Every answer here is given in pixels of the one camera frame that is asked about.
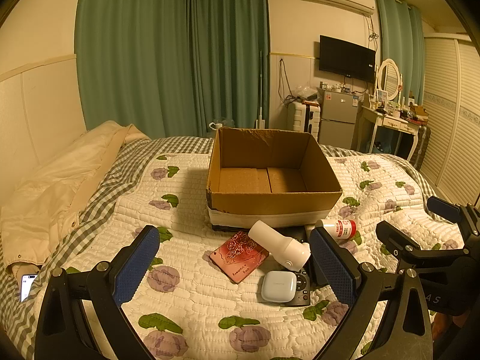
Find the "white flat mop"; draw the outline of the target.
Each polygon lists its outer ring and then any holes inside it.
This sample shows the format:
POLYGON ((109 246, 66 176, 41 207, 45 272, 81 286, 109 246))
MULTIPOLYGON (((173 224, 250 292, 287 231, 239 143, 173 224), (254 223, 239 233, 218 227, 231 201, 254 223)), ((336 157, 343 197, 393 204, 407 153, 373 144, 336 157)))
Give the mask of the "white flat mop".
POLYGON ((264 129, 265 128, 265 120, 263 116, 263 51, 259 51, 259 89, 258 89, 258 107, 257 107, 257 116, 256 116, 256 128, 257 129, 264 129))

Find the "black remote control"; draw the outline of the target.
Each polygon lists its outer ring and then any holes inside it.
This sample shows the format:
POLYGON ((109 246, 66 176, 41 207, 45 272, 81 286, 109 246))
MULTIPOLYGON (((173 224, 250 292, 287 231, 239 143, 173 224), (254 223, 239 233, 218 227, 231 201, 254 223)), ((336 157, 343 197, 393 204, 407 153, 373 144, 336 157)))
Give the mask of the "black remote control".
MULTIPOLYGON (((283 236, 290 236, 300 243, 306 243, 308 241, 305 228, 290 227, 290 228, 278 228, 279 233, 283 236)), ((295 295, 291 301, 283 304, 284 307, 302 307, 311 305, 311 281, 308 275, 308 264, 299 270, 295 271, 296 287, 295 295)))

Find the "white handheld device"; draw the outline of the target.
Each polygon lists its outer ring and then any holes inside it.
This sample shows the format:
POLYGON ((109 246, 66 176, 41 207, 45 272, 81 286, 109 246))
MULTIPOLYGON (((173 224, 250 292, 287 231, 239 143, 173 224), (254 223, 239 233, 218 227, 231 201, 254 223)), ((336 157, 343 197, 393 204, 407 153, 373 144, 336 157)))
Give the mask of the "white handheld device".
POLYGON ((307 242, 283 236, 261 220, 253 224, 248 236, 270 252, 279 264, 293 272, 300 271, 311 256, 310 245, 307 242))

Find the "white louvred wardrobe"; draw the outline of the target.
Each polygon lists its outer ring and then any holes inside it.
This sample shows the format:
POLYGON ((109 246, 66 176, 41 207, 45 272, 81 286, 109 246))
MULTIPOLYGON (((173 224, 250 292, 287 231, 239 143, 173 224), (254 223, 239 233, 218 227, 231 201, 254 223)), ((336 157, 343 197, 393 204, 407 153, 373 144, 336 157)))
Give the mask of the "white louvred wardrobe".
POLYGON ((479 53, 467 36, 425 36, 423 107, 429 144, 421 173, 453 203, 479 202, 479 53))

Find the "white oval vanity mirror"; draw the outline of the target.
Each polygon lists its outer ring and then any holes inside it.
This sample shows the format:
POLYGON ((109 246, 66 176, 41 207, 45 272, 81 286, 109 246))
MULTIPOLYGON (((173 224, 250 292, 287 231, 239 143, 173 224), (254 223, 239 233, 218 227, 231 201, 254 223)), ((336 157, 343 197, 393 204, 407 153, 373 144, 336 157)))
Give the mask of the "white oval vanity mirror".
POLYGON ((400 93, 402 86, 400 69, 392 58, 386 58, 377 69, 375 89, 380 102, 393 101, 400 93))

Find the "black wall television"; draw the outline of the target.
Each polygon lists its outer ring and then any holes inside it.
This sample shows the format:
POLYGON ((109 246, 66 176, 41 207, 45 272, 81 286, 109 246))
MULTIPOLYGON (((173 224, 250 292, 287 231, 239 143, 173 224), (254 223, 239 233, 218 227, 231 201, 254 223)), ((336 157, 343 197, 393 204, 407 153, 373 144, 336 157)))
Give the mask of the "black wall television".
POLYGON ((358 44, 320 35, 319 69, 373 84, 376 51, 358 44))

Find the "white suitcase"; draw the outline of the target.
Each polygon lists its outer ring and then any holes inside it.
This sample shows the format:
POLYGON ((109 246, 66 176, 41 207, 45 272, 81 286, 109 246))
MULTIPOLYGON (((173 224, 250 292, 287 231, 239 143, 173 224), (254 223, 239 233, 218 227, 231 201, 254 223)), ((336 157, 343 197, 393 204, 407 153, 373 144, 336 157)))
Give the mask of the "white suitcase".
POLYGON ((317 102, 292 102, 287 107, 287 129, 310 133, 318 140, 320 130, 320 105, 317 102))

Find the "white bottle red label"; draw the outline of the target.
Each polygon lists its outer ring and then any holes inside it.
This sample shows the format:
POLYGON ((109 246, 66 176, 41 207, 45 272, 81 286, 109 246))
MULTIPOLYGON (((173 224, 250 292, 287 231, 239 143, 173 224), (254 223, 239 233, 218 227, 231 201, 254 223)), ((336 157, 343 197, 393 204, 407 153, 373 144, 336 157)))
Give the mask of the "white bottle red label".
POLYGON ((322 219, 320 226, 335 240, 349 240, 356 234, 356 222, 350 219, 322 219))

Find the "clear water jug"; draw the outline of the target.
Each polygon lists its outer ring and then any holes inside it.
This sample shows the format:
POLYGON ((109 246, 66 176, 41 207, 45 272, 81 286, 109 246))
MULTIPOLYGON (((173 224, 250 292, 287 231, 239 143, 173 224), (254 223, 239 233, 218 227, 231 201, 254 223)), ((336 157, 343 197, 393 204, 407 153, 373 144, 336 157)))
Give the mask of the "clear water jug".
POLYGON ((210 130, 214 132, 216 132, 218 129, 222 128, 223 126, 224 124, 222 122, 215 122, 215 121, 210 122, 210 124, 208 125, 210 130))

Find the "silver mini fridge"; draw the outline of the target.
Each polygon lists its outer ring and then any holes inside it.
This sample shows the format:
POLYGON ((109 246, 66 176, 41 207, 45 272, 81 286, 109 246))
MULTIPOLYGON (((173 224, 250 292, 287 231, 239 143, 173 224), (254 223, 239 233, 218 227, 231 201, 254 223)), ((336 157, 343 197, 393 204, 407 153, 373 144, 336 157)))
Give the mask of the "silver mini fridge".
POLYGON ((321 145, 350 149, 356 127, 359 99, 325 89, 319 90, 320 130, 318 142, 321 145))

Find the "smartphone with lit screen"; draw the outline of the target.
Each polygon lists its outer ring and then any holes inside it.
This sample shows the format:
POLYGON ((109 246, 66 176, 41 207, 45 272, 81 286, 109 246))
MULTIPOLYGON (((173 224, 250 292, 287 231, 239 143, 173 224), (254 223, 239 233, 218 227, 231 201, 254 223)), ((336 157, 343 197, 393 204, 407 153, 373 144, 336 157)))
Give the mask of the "smartphone with lit screen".
POLYGON ((32 288, 32 284, 35 281, 37 274, 27 274, 22 275, 20 281, 20 301, 23 302, 28 296, 30 289, 32 288))

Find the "brown cardboard box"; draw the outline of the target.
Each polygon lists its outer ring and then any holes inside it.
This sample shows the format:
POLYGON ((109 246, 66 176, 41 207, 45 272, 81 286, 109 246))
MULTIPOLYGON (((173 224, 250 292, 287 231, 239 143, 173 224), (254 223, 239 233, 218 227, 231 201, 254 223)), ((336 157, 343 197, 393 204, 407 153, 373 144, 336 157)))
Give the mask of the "brown cardboard box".
POLYGON ((310 133, 222 127, 208 168, 211 224, 273 228, 315 224, 343 194, 334 170, 310 133))

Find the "white dressing table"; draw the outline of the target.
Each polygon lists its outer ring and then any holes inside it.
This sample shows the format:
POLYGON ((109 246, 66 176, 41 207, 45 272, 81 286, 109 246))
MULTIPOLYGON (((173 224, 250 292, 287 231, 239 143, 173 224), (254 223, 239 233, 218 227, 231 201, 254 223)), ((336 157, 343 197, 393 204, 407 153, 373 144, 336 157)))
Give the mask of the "white dressing table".
POLYGON ((400 141, 401 141, 402 135, 408 134, 412 136, 412 145, 407 157, 408 161, 411 160, 416 150, 417 144, 419 142, 419 132, 421 128, 420 125, 414 124, 405 119, 395 118, 387 114, 382 114, 366 106, 362 106, 360 108, 360 113, 359 113, 357 139, 355 142, 356 143, 355 150, 358 152, 360 152, 360 149, 362 148, 362 139, 365 135, 366 123, 370 123, 371 125, 373 125, 372 131, 368 133, 368 139, 370 140, 370 144, 367 148, 368 154, 371 154, 374 150, 374 143, 377 136, 377 130, 381 127, 384 127, 384 128, 387 128, 388 130, 395 131, 400 134, 397 139, 396 147, 394 149, 395 154, 397 154, 398 149, 400 147, 400 141))

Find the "grey checked bed sheet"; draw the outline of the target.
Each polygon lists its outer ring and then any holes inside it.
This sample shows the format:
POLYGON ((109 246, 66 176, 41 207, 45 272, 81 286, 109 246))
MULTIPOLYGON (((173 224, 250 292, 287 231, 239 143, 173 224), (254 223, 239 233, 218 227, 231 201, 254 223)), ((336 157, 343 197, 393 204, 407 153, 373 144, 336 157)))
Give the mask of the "grey checked bed sheet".
MULTIPOLYGON (((80 224, 52 253, 26 301, 13 284, 1 290, 1 321, 26 358, 34 356, 35 330, 50 272, 90 269, 112 258, 143 226, 160 233, 160 250, 124 312, 157 359, 312 359, 346 311, 332 290, 312 290, 308 306, 270 306, 260 281, 276 267, 268 258, 241 283, 233 283, 209 254, 228 238, 208 217, 206 194, 212 142, 174 137, 140 140, 121 149, 94 193, 80 224)), ((308 164, 311 181, 334 183, 331 219, 357 226, 344 247, 384 272, 394 257, 377 239, 383 220, 421 247, 438 250, 451 234, 426 209, 432 195, 424 178, 389 154, 357 154, 322 147, 308 164)))

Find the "light blue earbuds case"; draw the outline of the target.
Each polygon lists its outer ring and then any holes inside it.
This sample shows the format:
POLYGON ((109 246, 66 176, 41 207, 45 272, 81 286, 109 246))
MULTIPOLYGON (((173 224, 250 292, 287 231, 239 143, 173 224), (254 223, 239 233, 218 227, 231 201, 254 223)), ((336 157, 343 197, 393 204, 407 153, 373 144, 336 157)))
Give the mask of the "light blue earbuds case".
POLYGON ((296 283, 292 271, 270 271, 263 278, 260 295, 267 302, 287 303, 295 297, 296 283))

